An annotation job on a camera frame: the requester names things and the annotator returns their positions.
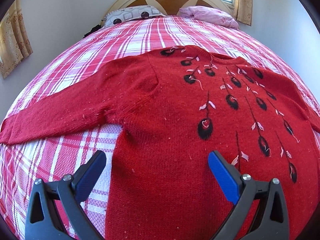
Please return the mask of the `red knitted sweater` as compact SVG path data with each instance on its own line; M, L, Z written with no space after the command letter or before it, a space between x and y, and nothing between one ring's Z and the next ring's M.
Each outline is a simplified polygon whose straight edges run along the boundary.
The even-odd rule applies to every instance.
M208 239L231 210L208 166L214 150L257 180L278 178L290 238L319 203L319 116L287 77L196 46L110 61L3 121L1 142L121 126L107 239Z

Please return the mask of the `red white plaid bedspread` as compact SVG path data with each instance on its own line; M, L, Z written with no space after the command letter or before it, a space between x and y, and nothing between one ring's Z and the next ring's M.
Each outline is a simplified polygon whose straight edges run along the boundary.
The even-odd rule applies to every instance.
M20 92L8 111L14 115L37 101L82 80L108 61L174 45L194 44L208 51L242 57L251 65L290 78L315 112L319 102L300 76L271 49L243 31L177 16L130 21L83 38L49 63ZM31 188L36 178L53 180L74 172L96 147L112 155L117 126L18 146L1 146L1 217L4 226L24 239Z

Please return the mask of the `pink pillow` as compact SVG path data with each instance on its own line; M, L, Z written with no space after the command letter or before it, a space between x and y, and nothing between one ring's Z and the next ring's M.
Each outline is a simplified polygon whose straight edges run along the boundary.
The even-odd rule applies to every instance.
M177 15L239 30L239 24L236 20L230 14L220 9L196 5L180 8Z

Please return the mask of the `black object beside pillow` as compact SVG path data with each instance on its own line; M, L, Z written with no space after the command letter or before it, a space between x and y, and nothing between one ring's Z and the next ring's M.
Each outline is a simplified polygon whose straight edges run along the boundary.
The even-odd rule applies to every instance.
M86 38L87 36L91 35L92 33L95 33L96 31L98 31L100 29L101 29L101 25L97 24L89 32L85 33L84 38Z

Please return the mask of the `beige curtain right of window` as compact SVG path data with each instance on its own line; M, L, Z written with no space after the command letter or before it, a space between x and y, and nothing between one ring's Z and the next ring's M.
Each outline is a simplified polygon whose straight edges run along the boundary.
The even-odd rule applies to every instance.
M245 25L252 25L253 0L235 0L234 18Z

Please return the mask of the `grey patterned pillow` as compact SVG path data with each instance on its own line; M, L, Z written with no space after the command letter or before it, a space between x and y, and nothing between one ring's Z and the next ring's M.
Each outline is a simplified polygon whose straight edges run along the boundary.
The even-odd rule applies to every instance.
M103 18L103 22L104 27L112 27L128 21L145 20L158 16L165 17L163 13L151 5L139 5L109 12Z

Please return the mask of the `beige curtain on left wall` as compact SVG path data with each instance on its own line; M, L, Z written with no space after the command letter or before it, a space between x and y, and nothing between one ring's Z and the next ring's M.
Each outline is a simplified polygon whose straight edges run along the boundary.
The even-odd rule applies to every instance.
M1 76L6 79L33 53L24 25L21 0L15 0L1 20Z

